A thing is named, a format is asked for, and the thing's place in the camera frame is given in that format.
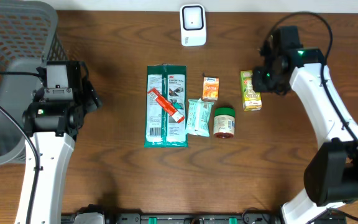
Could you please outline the green 3M package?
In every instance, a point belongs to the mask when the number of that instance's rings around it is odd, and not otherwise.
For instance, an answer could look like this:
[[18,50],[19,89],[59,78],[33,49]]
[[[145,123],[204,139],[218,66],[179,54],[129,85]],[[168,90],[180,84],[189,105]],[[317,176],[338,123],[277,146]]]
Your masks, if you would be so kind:
[[[146,90],[156,89],[183,116],[186,115],[186,66],[149,65]],[[145,147],[187,147],[186,121],[176,122],[152,94],[147,95]]]

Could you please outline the red sachet packet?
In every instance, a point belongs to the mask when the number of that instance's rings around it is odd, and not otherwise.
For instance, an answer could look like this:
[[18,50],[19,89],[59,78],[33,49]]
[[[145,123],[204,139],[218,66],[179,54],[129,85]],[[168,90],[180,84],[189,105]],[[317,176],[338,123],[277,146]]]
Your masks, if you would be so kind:
[[166,98],[164,98],[156,88],[152,88],[147,92],[147,94],[151,97],[151,99],[155,100],[176,123],[181,123],[185,120],[185,116],[181,114]]

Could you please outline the small orange box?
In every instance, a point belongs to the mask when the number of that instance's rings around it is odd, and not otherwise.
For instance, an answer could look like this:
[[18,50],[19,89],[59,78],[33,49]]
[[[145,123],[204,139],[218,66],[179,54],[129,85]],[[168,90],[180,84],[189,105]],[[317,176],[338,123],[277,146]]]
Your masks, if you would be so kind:
[[204,77],[203,100],[217,100],[219,97],[219,78]]

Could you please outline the mint green wipes pack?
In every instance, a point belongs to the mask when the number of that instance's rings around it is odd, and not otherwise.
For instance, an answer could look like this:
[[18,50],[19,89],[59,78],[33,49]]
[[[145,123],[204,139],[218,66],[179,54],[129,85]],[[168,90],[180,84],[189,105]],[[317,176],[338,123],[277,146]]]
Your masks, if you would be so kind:
[[186,133],[209,137],[209,119],[211,110],[214,105],[213,102],[189,99],[188,116],[186,121]]

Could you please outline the green yellow juice carton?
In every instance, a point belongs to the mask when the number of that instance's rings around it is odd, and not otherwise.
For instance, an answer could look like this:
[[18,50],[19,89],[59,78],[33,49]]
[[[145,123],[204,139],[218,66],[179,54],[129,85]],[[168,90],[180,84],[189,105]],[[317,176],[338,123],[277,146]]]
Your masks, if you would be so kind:
[[252,71],[241,71],[242,107],[244,111],[258,111],[262,108],[260,93],[255,92],[252,85]]

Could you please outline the white jar green lid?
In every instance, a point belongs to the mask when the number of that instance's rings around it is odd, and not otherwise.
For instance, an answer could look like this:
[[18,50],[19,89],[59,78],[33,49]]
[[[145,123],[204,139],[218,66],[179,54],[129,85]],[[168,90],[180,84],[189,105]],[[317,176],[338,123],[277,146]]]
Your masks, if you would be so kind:
[[232,108],[217,108],[214,111],[213,135],[220,139],[230,139],[235,135],[235,111]]

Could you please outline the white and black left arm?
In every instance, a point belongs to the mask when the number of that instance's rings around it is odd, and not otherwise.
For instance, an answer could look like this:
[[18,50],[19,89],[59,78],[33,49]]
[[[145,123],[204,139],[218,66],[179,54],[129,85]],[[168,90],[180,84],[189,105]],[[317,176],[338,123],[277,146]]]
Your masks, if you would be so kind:
[[24,113],[25,173],[16,223],[60,223],[70,157],[85,115],[102,103],[85,78],[51,88],[51,100],[33,102]]

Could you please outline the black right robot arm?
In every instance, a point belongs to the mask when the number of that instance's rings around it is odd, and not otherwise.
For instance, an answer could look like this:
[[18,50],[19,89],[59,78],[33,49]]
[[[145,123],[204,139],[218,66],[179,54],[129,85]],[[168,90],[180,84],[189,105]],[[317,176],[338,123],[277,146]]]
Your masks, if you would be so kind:
[[264,47],[252,84],[257,92],[299,97],[313,127],[318,151],[303,176],[304,188],[280,211],[282,223],[314,223],[326,214],[352,216],[340,207],[358,200],[358,124],[336,91],[320,49]]

